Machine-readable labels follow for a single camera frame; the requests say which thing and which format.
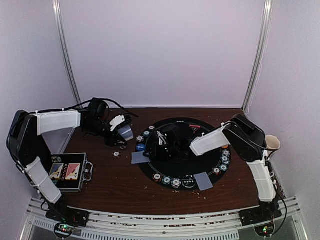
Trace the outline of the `blue card deck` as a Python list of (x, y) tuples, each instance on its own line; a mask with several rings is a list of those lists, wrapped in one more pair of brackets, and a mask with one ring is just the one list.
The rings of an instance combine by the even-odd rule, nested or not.
[(133, 131), (129, 125), (126, 125), (118, 130), (118, 133), (123, 137), (124, 140), (129, 141), (134, 138)]

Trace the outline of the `blue white chips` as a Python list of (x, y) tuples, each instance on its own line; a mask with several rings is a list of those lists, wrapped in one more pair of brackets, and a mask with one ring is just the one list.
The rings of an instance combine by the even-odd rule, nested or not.
[(142, 142), (144, 141), (144, 137), (143, 137), (142, 135), (138, 135), (138, 136), (136, 137), (136, 141), (137, 141), (138, 143), (142, 143)]
[(222, 160), (223, 162), (228, 162), (228, 161), (230, 160), (230, 155), (231, 155), (230, 151), (227, 150), (227, 149), (224, 149), (224, 150), (222, 151), (221, 160)]
[(174, 188), (174, 189), (178, 189), (180, 188), (182, 182), (179, 178), (174, 178), (172, 181), (171, 181), (171, 186)]

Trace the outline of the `red black all-in triangle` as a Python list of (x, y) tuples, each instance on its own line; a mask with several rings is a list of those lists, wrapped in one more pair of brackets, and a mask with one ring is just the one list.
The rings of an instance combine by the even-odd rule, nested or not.
[(198, 130), (201, 129), (201, 126), (200, 126), (200, 125), (190, 124), (189, 127), (191, 128), (191, 130), (193, 131), (194, 134), (195, 134)]

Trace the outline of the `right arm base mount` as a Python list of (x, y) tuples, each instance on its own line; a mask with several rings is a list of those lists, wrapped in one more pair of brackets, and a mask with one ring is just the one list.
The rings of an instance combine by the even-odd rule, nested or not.
[(243, 227), (268, 222), (282, 216), (279, 209), (271, 210), (260, 206), (241, 210), (238, 214)]

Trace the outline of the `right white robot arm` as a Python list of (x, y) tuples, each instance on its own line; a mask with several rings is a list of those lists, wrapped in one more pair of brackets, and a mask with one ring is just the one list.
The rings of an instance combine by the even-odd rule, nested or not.
[(136, 151), (148, 159), (141, 170), (160, 185), (178, 190), (207, 190), (229, 170), (231, 153), (249, 166), (258, 190), (256, 216), (268, 220), (278, 207), (270, 154), (261, 128), (237, 114), (213, 127), (193, 118), (159, 121), (136, 138)]

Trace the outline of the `green white chips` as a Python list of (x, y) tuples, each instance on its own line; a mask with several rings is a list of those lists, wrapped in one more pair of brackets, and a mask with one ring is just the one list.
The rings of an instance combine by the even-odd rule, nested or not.
[(229, 167), (228, 167), (228, 165), (226, 165), (226, 164), (221, 164), (221, 165), (219, 166), (219, 169), (220, 169), (222, 172), (226, 172), (226, 171), (229, 169)]
[(165, 184), (165, 185), (169, 185), (171, 183), (171, 178), (168, 177), (168, 176), (165, 176), (163, 179), (162, 179), (162, 183)]
[(146, 131), (143, 132), (143, 136), (144, 136), (144, 137), (148, 137), (148, 136), (150, 136), (150, 134), (151, 134), (151, 132), (148, 131), (148, 130), (146, 130)]

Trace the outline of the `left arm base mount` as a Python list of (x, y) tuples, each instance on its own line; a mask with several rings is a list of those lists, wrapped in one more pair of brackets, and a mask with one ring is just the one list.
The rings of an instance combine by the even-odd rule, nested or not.
[(74, 227), (86, 227), (90, 213), (85, 210), (79, 210), (68, 207), (66, 211), (50, 208), (45, 217), (56, 222), (62, 222)]

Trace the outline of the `blue small blind button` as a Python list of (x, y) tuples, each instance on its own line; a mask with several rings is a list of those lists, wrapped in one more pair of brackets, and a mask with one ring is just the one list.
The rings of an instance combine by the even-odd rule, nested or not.
[(139, 143), (139, 144), (136, 145), (135, 149), (138, 152), (143, 152), (143, 151), (146, 150), (146, 145), (143, 144), (143, 143)]

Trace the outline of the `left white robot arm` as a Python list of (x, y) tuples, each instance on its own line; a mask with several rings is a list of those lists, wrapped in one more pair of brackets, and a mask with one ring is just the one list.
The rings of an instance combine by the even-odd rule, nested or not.
[(131, 137), (126, 137), (121, 130), (132, 122), (134, 113), (120, 106), (125, 113), (117, 115), (110, 121), (104, 118), (108, 98), (92, 98), (81, 103), (58, 109), (47, 109), (34, 112), (19, 110), (15, 113), (6, 140), (6, 147), (16, 167), (38, 190), (44, 199), (55, 204), (52, 213), (61, 222), (72, 218), (72, 211), (63, 203), (57, 203), (61, 191), (55, 186), (46, 171), (51, 152), (43, 134), (81, 128), (84, 132), (102, 137), (109, 147), (126, 146)]

